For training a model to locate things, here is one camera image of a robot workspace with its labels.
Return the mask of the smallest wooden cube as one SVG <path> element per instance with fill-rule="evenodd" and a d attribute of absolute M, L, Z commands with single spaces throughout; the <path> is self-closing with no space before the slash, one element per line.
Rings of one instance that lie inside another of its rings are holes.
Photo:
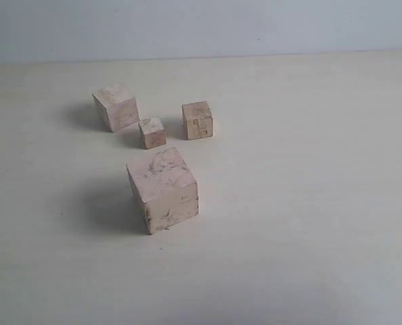
<path fill-rule="evenodd" d="M 166 144 L 165 128 L 157 117 L 142 119 L 138 122 L 142 143 L 145 149 Z"/>

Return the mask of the second largest wooden cube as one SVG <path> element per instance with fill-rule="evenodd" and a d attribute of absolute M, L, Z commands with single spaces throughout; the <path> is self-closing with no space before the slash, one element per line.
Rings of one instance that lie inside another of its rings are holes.
<path fill-rule="evenodd" d="M 136 97 L 122 84 L 103 87 L 92 93 L 98 115 L 109 131 L 120 131 L 140 120 Z"/>

